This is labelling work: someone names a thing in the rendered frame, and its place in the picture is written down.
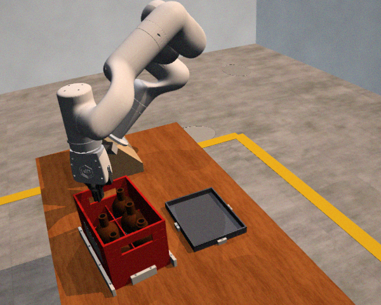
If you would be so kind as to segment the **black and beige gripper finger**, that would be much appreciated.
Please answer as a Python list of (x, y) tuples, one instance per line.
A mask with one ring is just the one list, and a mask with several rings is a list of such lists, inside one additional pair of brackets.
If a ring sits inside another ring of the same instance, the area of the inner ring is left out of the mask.
[(89, 190), (91, 190), (94, 202), (97, 202), (97, 198), (96, 198), (96, 195), (95, 195), (95, 190), (96, 190), (95, 184), (87, 184), (87, 183), (84, 183), (84, 184), (88, 186)]
[[(108, 171), (109, 173), (109, 171)], [(109, 173), (109, 179), (108, 182), (105, 185), (111, 185), (113, 183), (113, 179)], [(97, 198), (98, 202), (101, 202), (102, 198), (104, 197), (104, 190), (103, 190), (104, 185), (96, 185), (96, 190), (95, 190), (95, 195)]]

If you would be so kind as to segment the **red crate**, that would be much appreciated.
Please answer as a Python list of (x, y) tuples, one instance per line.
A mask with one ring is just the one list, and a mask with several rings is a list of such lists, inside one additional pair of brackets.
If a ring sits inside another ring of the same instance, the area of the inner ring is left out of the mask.
[[(125, 234), (121, 226), (121, 217), (115, 219), (112, 211), (117, 194), (106, 197), (101, 202), (90, 203), (90, 190), (76, 203), (83, 232), (115, 290), (130, 284), (130, 276), (153, 265), (158, 270), (171, 264), (165, 220), (130, 180), (115, 180), (112, 185), (103, 186), (103, 190), (106, 192), (120, 187), (124, 188), (125, 195), (133, 200), (135, 209), (143, 214), (148, 222), (147, 227)], [(107, 244), (102, 242), (95, 230), (100, 223), (98, 216), (102, 213), (107, 214), (108, 221), (115, 223), (122, 238)], [(134, 247), (133, 242), (150, 234), (151, 241)], [(130, 246), (130, 250), (122, 254), (121, 247), (126, 245)]]

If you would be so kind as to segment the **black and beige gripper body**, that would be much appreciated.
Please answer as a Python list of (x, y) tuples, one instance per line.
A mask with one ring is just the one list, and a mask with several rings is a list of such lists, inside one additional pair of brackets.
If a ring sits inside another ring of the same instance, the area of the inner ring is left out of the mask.
[[(104, 145), (89, 152), (74, 152), (70, 149), (70, 166), (76, 182), (104, 185), (108, 182), (112, 168)], [(109, 173), (108, 173), (109, 171)]]

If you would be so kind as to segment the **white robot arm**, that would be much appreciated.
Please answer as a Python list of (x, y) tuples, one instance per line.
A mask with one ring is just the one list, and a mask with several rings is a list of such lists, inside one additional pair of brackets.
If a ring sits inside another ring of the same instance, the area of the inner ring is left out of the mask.
[[(70, 149), (85, 153), (102, 144), (107, 154), (117, 155), (118, 146), (102, 140), (108, 137), (127, 146), (124, 136), (149, 104), (188, 82), (189, 70), (178, 56), (196, 58), (205, 47), (204, 31), (180, 3), (151, 1), (141, 23), (105, 61), (110, 86), (97, 105), (88, 84), (74, 83), (57, 91)], [(158, 82), (136, 79), (144, 69)]]

